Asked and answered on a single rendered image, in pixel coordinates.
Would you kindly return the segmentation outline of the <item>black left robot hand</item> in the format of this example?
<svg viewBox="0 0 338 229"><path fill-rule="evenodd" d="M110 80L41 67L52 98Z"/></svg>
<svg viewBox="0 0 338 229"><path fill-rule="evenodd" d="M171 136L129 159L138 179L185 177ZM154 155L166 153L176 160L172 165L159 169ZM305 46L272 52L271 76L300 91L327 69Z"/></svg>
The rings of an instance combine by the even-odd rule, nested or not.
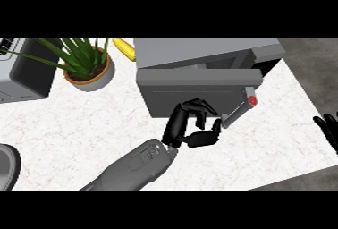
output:
<svg viewBox="0 0 338 229"><path fill-rule="evenodd" d="M190 114L194 114L194 126L200 131L185 136L184 133ZM218 113L207 102L200 98L194 98L175 105L168 118L160 142L173 148L178 148L182 143L187 144L188 148L213 145L218 141L221 120L216 119L213 121L210 130L206 131L206 114L216 115Z"/></svg>

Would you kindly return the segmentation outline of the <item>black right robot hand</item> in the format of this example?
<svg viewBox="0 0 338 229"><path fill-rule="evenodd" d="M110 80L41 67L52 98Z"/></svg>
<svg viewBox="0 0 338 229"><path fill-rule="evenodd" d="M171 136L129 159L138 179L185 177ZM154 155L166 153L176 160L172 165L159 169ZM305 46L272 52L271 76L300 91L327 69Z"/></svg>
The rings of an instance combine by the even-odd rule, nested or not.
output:
<svg viewBox="0 0 338 229"><path fill-rule="evenodd" d="M321 117L314 116L312 121L320 127L324 138L338 154L338 120L330 114L324 114Z"/></svg>

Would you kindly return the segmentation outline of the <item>grey milk carton red cap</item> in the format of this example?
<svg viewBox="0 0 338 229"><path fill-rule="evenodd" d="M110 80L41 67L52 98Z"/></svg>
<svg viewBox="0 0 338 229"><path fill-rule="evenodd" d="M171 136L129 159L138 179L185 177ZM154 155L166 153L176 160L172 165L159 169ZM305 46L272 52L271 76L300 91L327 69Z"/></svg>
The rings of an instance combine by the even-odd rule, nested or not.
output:
<svg viewBox="0 0 338 229"><path fill-rule="evenodd" d="M222 114L219 119L221 119L221 127L227 129L231 125L231 123L238 119L238 117L246 113L249 109L253 108L256 105L256 93L255 93L255 88L253 87L244 87L241 89L241 94L243 94L243 102L241 104L235 107L233 112L230 114Z"/></svg>

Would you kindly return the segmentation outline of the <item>grey microwave body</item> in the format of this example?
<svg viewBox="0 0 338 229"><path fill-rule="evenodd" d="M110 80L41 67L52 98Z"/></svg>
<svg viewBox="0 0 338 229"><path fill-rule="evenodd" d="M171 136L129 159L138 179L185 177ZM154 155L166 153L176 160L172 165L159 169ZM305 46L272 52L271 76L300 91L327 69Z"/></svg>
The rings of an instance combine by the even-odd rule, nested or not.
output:
<svg viewBox="0 0 338 229"><path fill-rule="evenodd" d="M250 69L265 72L284 55L275 38L137 38L138 69Z"/></svg>

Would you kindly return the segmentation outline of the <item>green plant in grey pot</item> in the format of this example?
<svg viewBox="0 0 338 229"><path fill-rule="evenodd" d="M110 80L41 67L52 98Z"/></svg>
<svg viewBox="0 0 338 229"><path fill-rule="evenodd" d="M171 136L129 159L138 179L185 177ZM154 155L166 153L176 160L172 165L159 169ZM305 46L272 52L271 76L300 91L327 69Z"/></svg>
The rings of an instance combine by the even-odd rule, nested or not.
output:
<svg viewBox="0 0 338 229"><path fill-rule="evenodd" d="M86 38L58 38L58 47L45 38L36 38L36 42L60 58L63 64L29 54L7 52L61 69L64 80L79 91L100 90L114 74L114 65L106 51L107 40L103 47L91 45Z"/></svg>

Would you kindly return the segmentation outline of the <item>yellow corn cob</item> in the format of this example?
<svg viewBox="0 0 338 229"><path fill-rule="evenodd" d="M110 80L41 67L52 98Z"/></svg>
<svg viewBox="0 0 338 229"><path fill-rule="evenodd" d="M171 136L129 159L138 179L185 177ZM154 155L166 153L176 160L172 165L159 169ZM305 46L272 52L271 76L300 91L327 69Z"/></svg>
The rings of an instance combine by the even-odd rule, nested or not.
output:
<svg viewBox="0 0 338 229"><path fill-rule="evenodd" d="M125 57L134 62L135 61L135 52L134 52L134 47L129 45L129 43L120 39L120 38L113 38L111 39L113 45L119 52L125 55Z"/></svg>

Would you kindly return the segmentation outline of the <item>grey appliance with dark front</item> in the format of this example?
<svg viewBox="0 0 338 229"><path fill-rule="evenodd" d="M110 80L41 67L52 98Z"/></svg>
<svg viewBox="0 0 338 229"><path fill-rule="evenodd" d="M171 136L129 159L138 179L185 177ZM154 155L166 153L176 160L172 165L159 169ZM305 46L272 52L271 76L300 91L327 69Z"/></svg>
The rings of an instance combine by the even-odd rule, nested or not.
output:
<svg viewBox="0 0 338 229"><path fill-rule="evenodd" d="M0 38L0 104L47 98L55 67L7 51L58 60L32 38Z"/></svg>

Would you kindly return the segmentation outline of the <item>grey round dark-rimmed bowl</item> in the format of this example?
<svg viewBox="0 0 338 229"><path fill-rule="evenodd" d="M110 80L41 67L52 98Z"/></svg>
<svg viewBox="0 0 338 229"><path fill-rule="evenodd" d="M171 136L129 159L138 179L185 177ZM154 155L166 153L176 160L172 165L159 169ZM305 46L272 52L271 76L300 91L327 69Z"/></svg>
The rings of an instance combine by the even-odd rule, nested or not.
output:
<svg viewBox="0 0 338 229"><path fill-rule="evenodd" d="M10 191L20 171L20 156L14 147L0 144L0 191Z"/></svg>

